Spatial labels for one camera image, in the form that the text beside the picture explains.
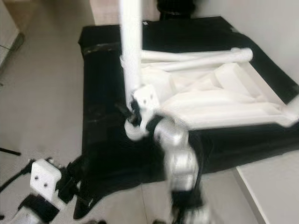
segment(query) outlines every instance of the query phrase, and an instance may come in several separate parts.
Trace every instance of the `black table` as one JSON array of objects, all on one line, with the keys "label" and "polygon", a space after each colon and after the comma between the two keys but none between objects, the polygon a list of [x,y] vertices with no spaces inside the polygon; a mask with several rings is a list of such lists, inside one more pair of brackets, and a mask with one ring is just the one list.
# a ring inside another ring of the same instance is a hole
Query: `black table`
[{"label": "black table", "polygon": [[[93,199],[88,207],[78,201],[74,218],[81,218],[104,196],[145,182],[164,180],[163,153],[150,139],[131,142],[124,118],[115,108],[125,104],[118,25],[84,27],[79,44],[84,59],[84,117],[82,153],[85,179],[80,193]],[[221,17],[143,23],[143,49],[166,52],[253,50],[252,66],[285,102],[299,94],[292,81],[252,40]],[[299,124],[218,128],[190,132],[201,172],[232,168],[294,150]]]}]

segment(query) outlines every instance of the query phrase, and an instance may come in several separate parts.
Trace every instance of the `vertical white pole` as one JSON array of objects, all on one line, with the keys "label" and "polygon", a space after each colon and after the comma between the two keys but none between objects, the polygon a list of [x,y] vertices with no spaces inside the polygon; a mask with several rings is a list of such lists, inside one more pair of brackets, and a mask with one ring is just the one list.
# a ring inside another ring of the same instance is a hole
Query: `vertical white pole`
[{"label": "vertical white pole", "polygon": [[141,0],[120,0],[119,6],[126,103],[131,109],[132,92],[141,86]]}]

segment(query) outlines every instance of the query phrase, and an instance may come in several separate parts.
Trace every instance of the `gray floor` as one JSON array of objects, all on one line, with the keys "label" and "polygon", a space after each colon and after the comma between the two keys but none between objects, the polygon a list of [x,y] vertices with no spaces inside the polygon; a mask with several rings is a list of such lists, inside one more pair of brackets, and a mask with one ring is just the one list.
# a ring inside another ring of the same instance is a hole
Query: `gray floor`
[{"label": "gray floor", "polygon": [[[41,1],[26,41],[0,76],[0,181],[30,158],[52,156],[67,165],[81,152],[83,60],[77,44],[84,25],[93,24],[87,0]],[[217,223],[256,224],[231,171],[205,176],[203,190]],[[0,197],[0,213],[11,217],[30,192],[29,176],[14,182]],[[101,201],[83,220],[73,221],[75,200],[53,223],[84,223],[104,218],[109,224],[145,224],[168,220],[170,199],[164,182],[118,192]]]}]

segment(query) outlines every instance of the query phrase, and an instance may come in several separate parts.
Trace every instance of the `white wall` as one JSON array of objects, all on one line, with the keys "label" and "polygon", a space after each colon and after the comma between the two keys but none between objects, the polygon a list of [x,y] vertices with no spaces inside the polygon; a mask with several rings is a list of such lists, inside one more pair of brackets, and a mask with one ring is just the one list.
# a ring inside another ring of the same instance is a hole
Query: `white wall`
[{"label": "white wall", "polygon": [[197,16],[221,15],[299,84],[299,1],[198,0]]},{"label": "white wall", "polygon": [[[0,0],[0,44],[10,48],[18,33],[19,30],[16,27],[14,20],[10,16],[2,0]],[[0,66],[7,54],[8,50],[0,47]]]}]

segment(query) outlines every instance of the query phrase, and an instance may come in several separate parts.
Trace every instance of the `black cloth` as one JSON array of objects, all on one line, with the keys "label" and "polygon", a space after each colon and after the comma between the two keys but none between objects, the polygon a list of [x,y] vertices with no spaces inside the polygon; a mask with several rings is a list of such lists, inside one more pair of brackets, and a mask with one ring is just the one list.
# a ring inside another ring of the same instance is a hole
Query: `black cloth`
[{"label": "black cloth", "polygon": [[[82,153],[85,178],[80,193],[93,198],[88,207],[78,201],[74,218],[81,218],[104,196],[140,183],[164,180],[163,153],[150,139],[132,142],[124,133],[124,118],[114,104],[125,104],[118,25],[84,27],[79,40],[84,59]],[[291,80],[252,40],[236,32],[221,17],[143,23],[143,49],[166,52],[253,50],[250,62],[285,102],[299,94]],[[190,132],[200,157],[201,172],[242,165],[294,150],[299,126],[276,124],[216,128]]]}]

